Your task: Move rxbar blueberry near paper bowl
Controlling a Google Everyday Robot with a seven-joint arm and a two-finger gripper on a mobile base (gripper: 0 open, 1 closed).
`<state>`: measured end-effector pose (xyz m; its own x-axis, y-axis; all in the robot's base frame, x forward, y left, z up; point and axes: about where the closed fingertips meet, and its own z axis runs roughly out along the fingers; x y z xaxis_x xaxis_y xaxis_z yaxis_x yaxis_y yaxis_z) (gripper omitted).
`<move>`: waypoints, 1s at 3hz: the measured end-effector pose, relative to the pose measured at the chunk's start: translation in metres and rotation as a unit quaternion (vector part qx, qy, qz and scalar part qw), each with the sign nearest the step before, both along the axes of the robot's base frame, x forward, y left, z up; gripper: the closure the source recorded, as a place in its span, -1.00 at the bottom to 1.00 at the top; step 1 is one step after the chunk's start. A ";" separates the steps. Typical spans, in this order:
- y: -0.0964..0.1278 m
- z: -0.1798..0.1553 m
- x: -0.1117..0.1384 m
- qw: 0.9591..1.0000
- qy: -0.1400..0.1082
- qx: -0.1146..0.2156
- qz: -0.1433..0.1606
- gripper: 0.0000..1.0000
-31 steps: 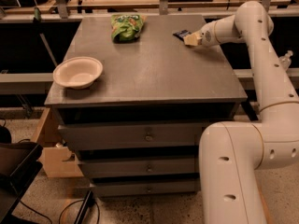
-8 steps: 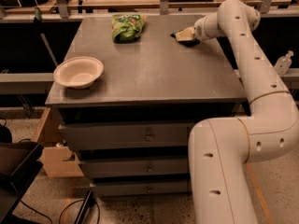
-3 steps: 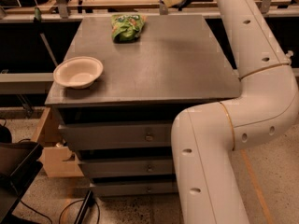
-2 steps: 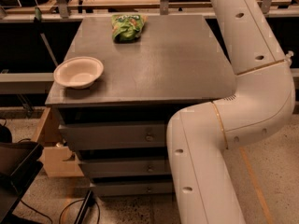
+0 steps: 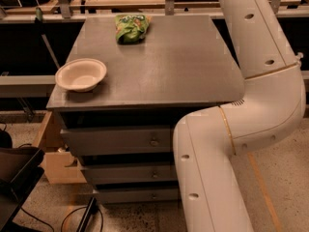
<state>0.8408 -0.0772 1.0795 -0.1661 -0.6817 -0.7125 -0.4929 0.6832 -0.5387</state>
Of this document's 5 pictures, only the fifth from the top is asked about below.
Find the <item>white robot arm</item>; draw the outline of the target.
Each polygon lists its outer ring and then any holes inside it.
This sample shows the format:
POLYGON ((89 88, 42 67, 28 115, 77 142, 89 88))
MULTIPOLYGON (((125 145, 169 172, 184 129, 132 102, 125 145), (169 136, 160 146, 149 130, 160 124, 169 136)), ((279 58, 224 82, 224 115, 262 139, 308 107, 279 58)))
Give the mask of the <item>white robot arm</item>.
POLYGON ((239 101, 189 113, 173 135, 187 232, 254 232, 230 162, 291 134, 306 106, 300 59, 267 0, 219 0, 240 71, 239 101))

